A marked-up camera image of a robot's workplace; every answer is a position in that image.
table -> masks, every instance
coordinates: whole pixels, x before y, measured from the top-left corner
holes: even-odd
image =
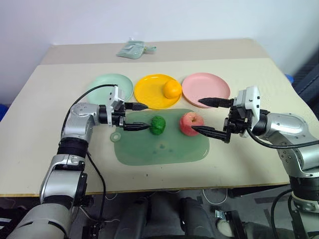
[[[56,154],[68,108],[96,76],[105,73],[126,75],[135,84],[148,74],[163,73],[181,82],[189,74],[210,72],[229,84],[231,97],[247,86],[257,85],[262,109],[298,114],[308,122],[310,132],[319,137],[319,122],[311,109],[253,40],[154,45],[158,47],[156,54],[143,55],[138,60],[115,57],[123,44],[50,48],[0,123],[0,195],[38,196]],[[191,109],[204,117],[206,125],[219,130],[229,110],[200,109],[184,98],[173,108]],[[208,155],[196,162],[127,166],[116,159],[109,140],[113,131],[106,125],[95,127],[89,145],[108,192],[282,185],[289,181],[277,151],[250,138],[233,135],[229,144],[210,139]],[[102,183],[88,160],[85,172],[87,193],[101,192]]]

mint green plate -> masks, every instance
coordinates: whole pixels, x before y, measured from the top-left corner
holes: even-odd
[[[209,140],[199,134],[186,136],[179,130],[179,119],[187,109],[141,111],[129,113],[126,122],[150,123],[154,116],[162,116],[166,127],[162,134],[153,135],[149,129],[123,131],[117,127],[111,134],[117,159],[126,165],[186,163],[203,159],[209,151]]]
[[[105,74],[102,76],[98,76],[95,78],[93,82],[88,87],[88,90],[93,87],[103,85],[103,84],[117,84],[119,88],[125,94],[125,101],[128,101],[133,94],[133,83],[131,80],[121,74]],[[112,91],[112,87],[102,87],[100,89],[96,89],[90,92],[87,96],[89,103],[97,104],[97,105],[105,105],[108,101],[110,92]]]

apple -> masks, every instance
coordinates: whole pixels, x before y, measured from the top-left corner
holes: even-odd
[[[198,135],[199,133],[193,130],[191,127],[202,125],[204,125],[203,117],[196,114],[195,112],[188,112],[184,114],[179,120],[180,131],[188,136]]]

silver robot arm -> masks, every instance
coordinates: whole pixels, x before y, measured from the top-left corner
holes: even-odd
[[[193,126],[197,132],[225,143],[232,133],[250,135],[255,141],[275,148],[289,175],[292,197],[297,213],[293,213],[295,233],[307,238],[319,225],[319,145],[306,121],[293,114],[274,114],[260,109],[260,94],[256,86],[239,92],[234,99],[205,98],[199,102],[210,107],[230,108],[223,131],[212,127]],[[257,138],[269,141],[267,144]],[[310,146],[299,146],[312,142]]]
[[[71,107],[58,152],[53,157],[40,188],[41,204],[32,208],[8,239],[63,239],[69,237],[72,209],[85,196],[85,157],[93,126],[101,123],[137,131],[145,123],[126,123],[125,110],[143,110],[139,103],[124,103],[121,90],[113,88],[107,105],[78,103]]]

floor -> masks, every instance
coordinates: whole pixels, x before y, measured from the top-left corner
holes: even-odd
[[[244,222],[255,222],[266,226],[270,225],[270,208],[275,196],[282,191],[289,189],[289,186],[283,186],[263,192],[258,192],[242,197],[230,198],[218,206],[209,204],[203,197],[201,190],[183,190],[162,191],[162,192],[145,192],[145,193],[123,193],[118,194],[113,200],[106,200],[104,207],[104,217],[106,219],[120,219],[123,211],[140,197],[149,197],[152,202],[152,217],[150,223],[144,230],[144,237],[160,236],[160,235],[183,235],[183,231],[179,225],[178,207],[179,200],[183,197],[191,197],[202,202],[203,208],[208,213],[212,225],[215,225],[216,218],[214,210],[221,209],[223,211],[237,210],[239,216]],[[219,202],[225,197],[225,189],[205,189],[205,194],[210,201]],[[98,217],[102,196],[94,196],[94,204],[86,208],[93,217]],[[278,228],[286,228],[292,230],[291,218],[287,208],[288,197],[283,197],[279,201],[275,210],[275,223]],[[37,198],[0,198],[0,207],[11,208],[23,205],[31,208],[38,204]],[[92,223],[81,210],[74,213],[77,217],[71,228],[70,238],[80,239],[82,237],[82,227]],[[100,231],[99,238],[111,239],[115,233],[118,222],[106,223],[105,227]],[[226,238],[215,230],[217,238]]]

